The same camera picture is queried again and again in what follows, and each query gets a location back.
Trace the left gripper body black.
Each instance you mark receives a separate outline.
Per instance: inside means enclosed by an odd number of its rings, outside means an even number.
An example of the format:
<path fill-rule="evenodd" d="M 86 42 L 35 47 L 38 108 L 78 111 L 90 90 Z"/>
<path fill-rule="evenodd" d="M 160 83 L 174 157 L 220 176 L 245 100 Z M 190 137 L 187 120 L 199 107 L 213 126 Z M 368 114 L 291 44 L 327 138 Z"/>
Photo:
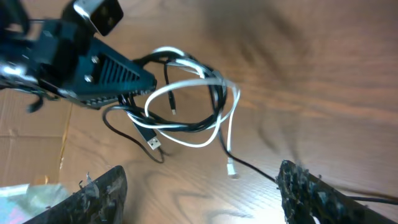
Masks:
<path fill-rule="evenodd" d="M 1 19 L 1 89 L 19 90 L 40 99 L 93 99 L 86 72 L 93 29 L 77 19 L 49 19 L 30 40 L 13 22 Z"/>

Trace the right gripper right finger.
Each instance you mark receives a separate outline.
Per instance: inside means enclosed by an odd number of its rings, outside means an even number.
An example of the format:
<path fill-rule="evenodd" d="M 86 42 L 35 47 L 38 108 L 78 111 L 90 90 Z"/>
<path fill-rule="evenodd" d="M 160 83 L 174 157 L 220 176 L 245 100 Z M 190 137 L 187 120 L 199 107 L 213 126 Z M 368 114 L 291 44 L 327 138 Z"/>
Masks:
<path fill-rule="evenodd" d="M 395 224 L 361 202 L 397 205 L 396 200 L 344 195 L 292 161 L 282 161 L 276 183 L 288 224 Z"/>

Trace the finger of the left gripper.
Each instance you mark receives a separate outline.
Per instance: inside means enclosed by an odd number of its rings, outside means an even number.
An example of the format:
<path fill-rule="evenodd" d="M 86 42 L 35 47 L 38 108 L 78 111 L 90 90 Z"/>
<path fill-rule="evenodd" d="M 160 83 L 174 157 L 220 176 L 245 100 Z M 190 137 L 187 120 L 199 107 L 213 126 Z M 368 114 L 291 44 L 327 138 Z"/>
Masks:
<path fill-rule="evenodd" d="M 78 58 L 73 97 L 92 107 L 102 106 L 126 93 L 148 94 L 156 85 L 153 74 L 93 38 L 87 53 Z"/>

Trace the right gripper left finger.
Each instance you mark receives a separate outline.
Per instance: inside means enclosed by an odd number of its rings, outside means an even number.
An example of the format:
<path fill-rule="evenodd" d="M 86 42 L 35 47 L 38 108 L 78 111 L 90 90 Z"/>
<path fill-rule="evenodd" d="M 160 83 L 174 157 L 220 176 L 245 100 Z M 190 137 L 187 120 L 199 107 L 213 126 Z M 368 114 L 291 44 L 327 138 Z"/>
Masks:
<path fill-rule="evenodd" d="M 28 224 L 122 224 L 127 198 L 127 177 L 115 166 Z"/>

